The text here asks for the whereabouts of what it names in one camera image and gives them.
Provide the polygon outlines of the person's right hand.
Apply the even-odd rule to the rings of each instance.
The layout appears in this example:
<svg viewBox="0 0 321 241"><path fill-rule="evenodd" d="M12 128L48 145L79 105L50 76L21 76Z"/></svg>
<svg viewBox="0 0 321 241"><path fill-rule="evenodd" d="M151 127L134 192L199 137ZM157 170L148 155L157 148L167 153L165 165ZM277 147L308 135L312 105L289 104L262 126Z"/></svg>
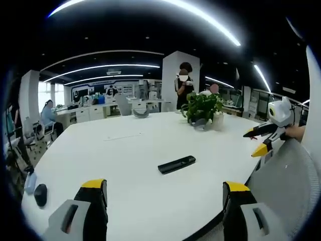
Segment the person's right hand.
<svg viewBox="0 0 321 241"><path fill-rule="evenodd" d="M303 136L304 136L305 127L306 126L291 125L286 128L285 134L286 134L286 136L288 136L290 138L294 138L298 142L301 143Z"/></svg>

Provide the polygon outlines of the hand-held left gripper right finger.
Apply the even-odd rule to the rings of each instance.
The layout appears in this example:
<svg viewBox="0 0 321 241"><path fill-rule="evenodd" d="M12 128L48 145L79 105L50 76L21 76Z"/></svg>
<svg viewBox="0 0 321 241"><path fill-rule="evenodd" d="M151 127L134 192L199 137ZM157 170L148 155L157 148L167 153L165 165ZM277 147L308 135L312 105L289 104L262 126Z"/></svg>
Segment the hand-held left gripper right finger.
<svg viewBox="0 0 321 241"><path fill-rule="evenodd" d="M224 240L289 240L276 214L241 183L223 183Z"/></svg>

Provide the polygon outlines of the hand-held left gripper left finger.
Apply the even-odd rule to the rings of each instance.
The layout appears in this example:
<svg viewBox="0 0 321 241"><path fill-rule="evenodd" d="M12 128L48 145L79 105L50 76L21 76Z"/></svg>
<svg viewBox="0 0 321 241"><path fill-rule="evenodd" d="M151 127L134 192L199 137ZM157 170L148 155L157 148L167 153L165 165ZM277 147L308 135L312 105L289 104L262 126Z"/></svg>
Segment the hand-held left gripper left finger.
<svg viewBox="0 0 321 241"><path fill-rule="evenodd" d="M66 200L49 217L42 240L106 240L107 181L85 182L74 199Z"/></svg>

